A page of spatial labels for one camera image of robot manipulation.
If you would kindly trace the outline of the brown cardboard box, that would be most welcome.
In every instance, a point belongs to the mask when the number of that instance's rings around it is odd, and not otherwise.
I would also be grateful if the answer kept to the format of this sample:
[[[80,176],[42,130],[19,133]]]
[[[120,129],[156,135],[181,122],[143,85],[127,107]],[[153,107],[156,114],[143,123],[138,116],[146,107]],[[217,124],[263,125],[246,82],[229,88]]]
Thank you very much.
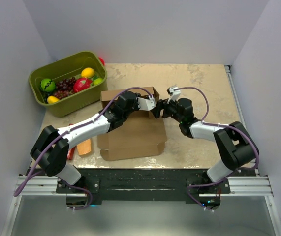
[[[160,155],[166,141],[163,119],[150,111],[133,112],[122,126],[97,136],[100,155],[106,161]]]

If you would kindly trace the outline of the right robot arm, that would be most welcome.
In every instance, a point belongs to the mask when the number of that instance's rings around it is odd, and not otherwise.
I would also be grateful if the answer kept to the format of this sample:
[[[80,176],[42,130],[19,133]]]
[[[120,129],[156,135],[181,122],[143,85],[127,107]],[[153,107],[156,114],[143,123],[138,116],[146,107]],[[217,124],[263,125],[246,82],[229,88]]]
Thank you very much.
[[[151,112],[154,117],[176,120],[183,135],[192,139],[215,142],[220,160],[204,174],[202,188],[214,193],[219,182],[241,166],[259,157],[259,150],[244,126],[236,121],[231,124],[212,124],[195,117],[192,101],[181,98],[177,101],[159,100]]]

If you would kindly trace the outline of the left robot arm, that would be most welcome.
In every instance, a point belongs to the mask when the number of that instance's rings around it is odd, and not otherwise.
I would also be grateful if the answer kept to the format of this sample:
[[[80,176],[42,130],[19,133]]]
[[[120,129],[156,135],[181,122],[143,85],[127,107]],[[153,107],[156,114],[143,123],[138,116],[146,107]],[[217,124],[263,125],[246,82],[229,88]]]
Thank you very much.
[[[111,100],[93,117],[77,124],[58,129],[47,126],[31,149],[35,164],[39,165],[46,175],[64,180],[72,192],[81,192],[85,181],[79,171],[67,163],[68,151],[89,138],[120,127],[131,113],[148,111],[155,107],[153,99],[141,98],[131,91],[122,92],[116,99]]]

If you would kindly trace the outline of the orange sponge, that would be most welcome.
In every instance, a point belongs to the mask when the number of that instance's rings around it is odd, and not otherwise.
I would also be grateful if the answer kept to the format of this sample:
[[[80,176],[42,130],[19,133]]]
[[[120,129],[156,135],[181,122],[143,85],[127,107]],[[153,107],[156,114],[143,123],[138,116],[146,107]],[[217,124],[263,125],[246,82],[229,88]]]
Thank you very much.
[[[87,155],[92,151],[92,141],[87,139],[77,145],[78,154],[80,156]]]

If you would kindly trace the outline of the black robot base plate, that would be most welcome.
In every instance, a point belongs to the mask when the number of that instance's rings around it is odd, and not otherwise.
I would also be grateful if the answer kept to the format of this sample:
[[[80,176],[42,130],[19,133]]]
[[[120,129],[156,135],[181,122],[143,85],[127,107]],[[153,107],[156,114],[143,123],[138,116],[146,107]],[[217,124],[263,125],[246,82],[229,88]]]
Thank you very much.
[[[200,204],[216,209],[221,196],[232,193],[233,177],[249,180],[254,170],[241,168],[220,183],[209,184],[205,169],[82,169],[83,179],[71,188],[55,177],[40,174],[28,182],[36,188],[66,195],[69,207],[86,203],[100,205],[104,201],[156,201]]]

